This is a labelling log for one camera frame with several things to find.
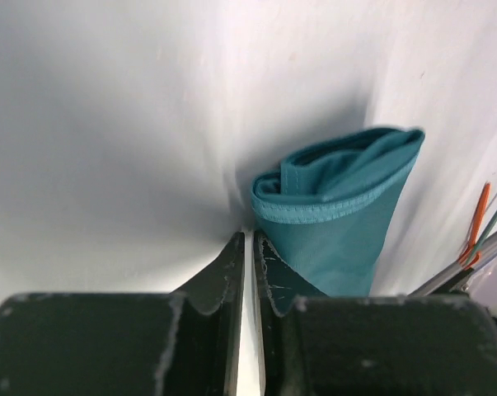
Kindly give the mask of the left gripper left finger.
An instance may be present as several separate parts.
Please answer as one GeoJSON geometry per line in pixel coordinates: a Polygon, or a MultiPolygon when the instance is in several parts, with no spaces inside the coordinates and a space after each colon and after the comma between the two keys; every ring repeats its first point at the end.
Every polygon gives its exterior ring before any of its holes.
{"type": "Polygon", "coordinates": [[[233,395],[245,235],[167,293],[24,293],[0,304],[0,395],[233,395]]]}

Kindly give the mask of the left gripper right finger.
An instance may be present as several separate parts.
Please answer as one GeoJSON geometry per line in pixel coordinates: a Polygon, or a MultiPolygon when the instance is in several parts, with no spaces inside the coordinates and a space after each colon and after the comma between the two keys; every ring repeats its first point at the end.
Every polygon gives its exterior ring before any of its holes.
{"type": "Polygon", "coordinates": [[[497,395],[497,317],[462,294],[331,298],[252,243],[266,395],[497,395]]]}

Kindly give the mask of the teal satin napkin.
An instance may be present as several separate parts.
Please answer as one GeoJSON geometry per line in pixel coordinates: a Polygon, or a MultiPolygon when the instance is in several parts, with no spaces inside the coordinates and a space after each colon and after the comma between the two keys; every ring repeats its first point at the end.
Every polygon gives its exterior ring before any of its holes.
{"type": "Polygon", "coordinates": [[[331,297],[366,296],[424,131],[377,127],[289,154],[251,183],[258,227],[331,297]]]}

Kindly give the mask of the teal plastic spoon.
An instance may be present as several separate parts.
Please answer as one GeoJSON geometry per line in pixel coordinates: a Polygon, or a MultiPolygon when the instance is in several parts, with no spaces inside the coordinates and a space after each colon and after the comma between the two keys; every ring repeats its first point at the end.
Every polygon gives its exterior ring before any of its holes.
{"type": "Polygon", "coordinates": [[[496,225],[497,225],[497,185],[494,186],[493,184],[491,184],[488,205],[486,206],[484,218],[482,220],[482,225],[475,245],[475,250],[477,252],[481,252],[483,250],[483,246],[486,240],[494,232],[496,225]]]}

